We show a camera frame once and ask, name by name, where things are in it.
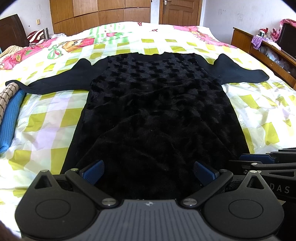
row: wooden wardrobe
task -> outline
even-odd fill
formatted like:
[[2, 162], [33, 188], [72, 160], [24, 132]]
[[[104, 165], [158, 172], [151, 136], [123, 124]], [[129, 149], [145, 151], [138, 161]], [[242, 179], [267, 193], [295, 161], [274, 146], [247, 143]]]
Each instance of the wooden wardrobe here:
[[49, 0], [54, 33], [74, 35], [96, 26], [150, 22], [151, 0]]

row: wooden bed frame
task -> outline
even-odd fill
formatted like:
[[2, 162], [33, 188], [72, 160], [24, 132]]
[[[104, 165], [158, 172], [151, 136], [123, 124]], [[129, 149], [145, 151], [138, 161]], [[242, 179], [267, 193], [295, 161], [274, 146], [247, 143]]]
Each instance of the wooden bed frame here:
[[11, 45], [29, 46], [24, 27], [17, 14], [0, 20], [0, 48], [2, 51]]
[[[281, 68], [277, 63], [273, 62], [267, 56], [265, 56], [260, 51], [253, 48], [253, 44], [251, 40], [253, 35], [242, 31], [238, 28], [234, 28], [231, 45], [240, 48], [241, 50], [247, 52], [252, 55], [256, 59], [258, 59], [261, 63], [269, 67], [275, 75], [284, 80], [288, 85], [290, 85], [294, 90], [296, 90], [296, 79], [290, 75], [287, 71]], [[296, 59], [294, 59], [291, 55], [286, 53], [285, 51], [280, 51], [269, 43], [262, 42], [262, 46], [268, 47], [274, 52], [277, 53], [280, 59], [287, 61], [291, 66], [296, 68]]]

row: striped pillow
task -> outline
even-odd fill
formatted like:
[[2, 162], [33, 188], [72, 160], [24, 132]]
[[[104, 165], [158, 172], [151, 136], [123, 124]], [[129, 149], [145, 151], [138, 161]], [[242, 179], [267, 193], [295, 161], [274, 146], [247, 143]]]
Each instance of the striped pillow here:
[[30, 33], [27, 37], [29, 43], [38, 43], [43, 35], [43, 29]]

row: yellow checkered pattern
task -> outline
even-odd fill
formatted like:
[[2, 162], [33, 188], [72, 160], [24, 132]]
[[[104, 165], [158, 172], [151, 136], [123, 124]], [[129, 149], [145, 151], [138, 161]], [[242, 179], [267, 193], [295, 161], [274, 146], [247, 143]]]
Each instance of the yellow checkered pattern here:
[[[201, 27], [201, 31], [211, 34], [207, 28]], [[106, 40], [106, 33], [113, 32], [122, 34], [115, 40]], [[0, 87], [11, 79], [29, 84], [60, 74], [71, 69], [81, 58], [94, 64], [107, 56], [131, 52], [146, 55], [196, 53], [213, 64], [219, 54], [224, 53], [238, 65], [246, 69], [262, 69], [270, 76], [268, 81], [259, 84], [234, 83], [223, 86], [250, 152], [265, 153], [280, 147], [291, 147], [291, 141], [296, 143], [295, 91], [244, 51], [206, 44], [192, 33], [175, 30], [169, 25], [142, 23], [139, 26], [134, 22], [92, 28], [77, 36], [59, 38], [52, 45], [87, 37], [95, 38], [95, 44], [70, 53], [59, 47], [62, 56], [54, 59], [48, 59], [48, 49], [44, 49], [16, 65], [13, 70], [1, 70], [3, 82]], [[25, 97], [11, 147], [0, 157], [0, 219], [6, 221], [6, 225], [16, 227], [15, 223], [7, 221], [9, 218], [1, 215], [1, 208], [4, 210], [5, 206], [7, 210], [15, 207], [40, 170], [60, 173], [87, 94], [86, 91], [61, 91], [42, 96], [28, 94]]]

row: textured velvet pattern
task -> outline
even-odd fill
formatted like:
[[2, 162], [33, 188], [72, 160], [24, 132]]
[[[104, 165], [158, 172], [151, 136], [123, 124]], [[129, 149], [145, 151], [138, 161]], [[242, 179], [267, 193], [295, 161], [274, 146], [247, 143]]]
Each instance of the textured velvet pattern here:
[[200, 188], [194, 161], [220, 169], [249, 152], [228, 97], [195, 54], [108, 57], [81, 118], [76, 166], [104, 160], [96, 186], [117, 199], [184, 198]]

